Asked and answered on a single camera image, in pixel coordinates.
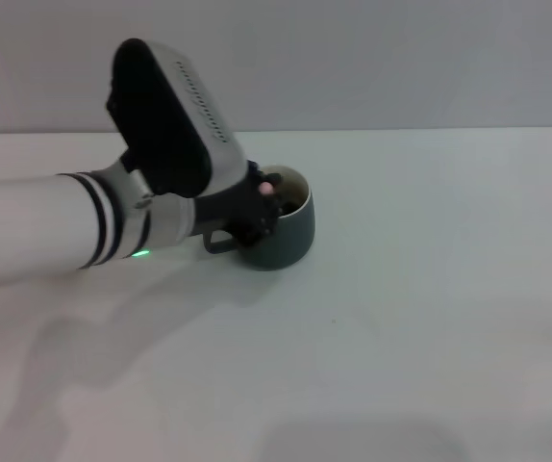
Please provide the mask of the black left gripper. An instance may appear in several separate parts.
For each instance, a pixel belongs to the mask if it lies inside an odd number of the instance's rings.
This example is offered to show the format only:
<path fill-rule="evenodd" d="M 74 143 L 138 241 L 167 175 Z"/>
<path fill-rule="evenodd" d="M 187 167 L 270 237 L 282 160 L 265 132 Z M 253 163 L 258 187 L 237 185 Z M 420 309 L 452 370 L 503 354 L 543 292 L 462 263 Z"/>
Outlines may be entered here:
<path fill-rule="evenodd" d="M 271 195 L 262 195 L 259 185 L 274 187 Z M 193 232 L 225 229 L 242 247 L 251 247 L 269 237 L 282 214 L 283 200 L 277 189 L 283 183 L 280 173 L 266 173 L 248 162 L 243 178 L 229 188 L 193 199 Z"/>

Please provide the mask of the dark grey ceramic mug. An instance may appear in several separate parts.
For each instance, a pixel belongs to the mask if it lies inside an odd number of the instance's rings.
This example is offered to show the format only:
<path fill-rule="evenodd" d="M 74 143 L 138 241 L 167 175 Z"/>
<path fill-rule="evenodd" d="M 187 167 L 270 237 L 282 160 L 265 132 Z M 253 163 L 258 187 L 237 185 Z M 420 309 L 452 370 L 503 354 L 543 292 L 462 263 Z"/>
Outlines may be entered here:
<path fill-rule="evenodd" d="M 229 233 L 229 226 L 208 232 L 193 232 L 203 239 L 210 254 L 236 251 L 238 259 L 256 270 L 282 270 L 300 261 L 311 249 L 315 235 L 314 197 L 307 179 L 285 166 L 261 167 L 266 173 L 280 173 L 283 183 L 277 189 L 282 196 L 282 214 L 273 233 L 258 244 L 242 247 Z"/>

